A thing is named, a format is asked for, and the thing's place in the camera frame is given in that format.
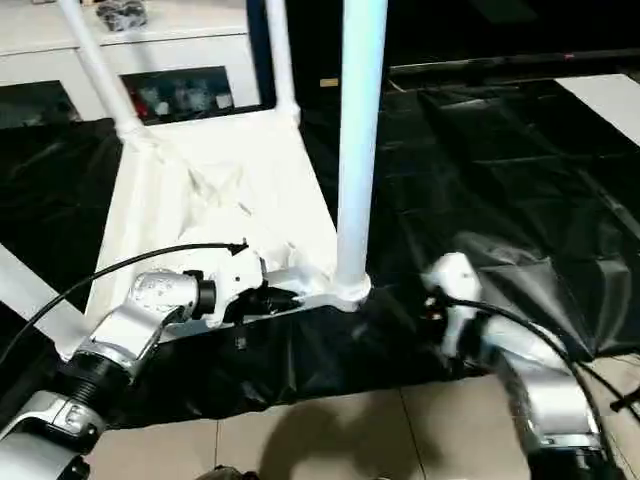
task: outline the white leg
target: white leg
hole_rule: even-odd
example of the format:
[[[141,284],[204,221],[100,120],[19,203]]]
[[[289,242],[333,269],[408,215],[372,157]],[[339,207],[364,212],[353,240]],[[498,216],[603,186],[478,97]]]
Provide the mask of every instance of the white leg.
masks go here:
[[[31,318],[40,307],[58,293],[0,244],[0,301],[25,319]],[[71,355],[93,326],[73,305],[63,301],[40,322],[36,328],[55,343],[64,359]]]
[[[109,68],[104,55],[87,26],[82,6],[77,0],[58,0],[71,31],[80,46],[80,57],[93,86],[116,122],[119,135],[127,134],[142,127],[133,105],[129,100],[122,80]]]
[[[273,58],[273,77],[276,87],[276,108],[300,121],[300,108],[296,103],[291,70],[289,27],[285,0],[267,0],[269,40]]]
[[[365,272],[387,0],[346,0],[342,63],[337,295],[366,297]]]

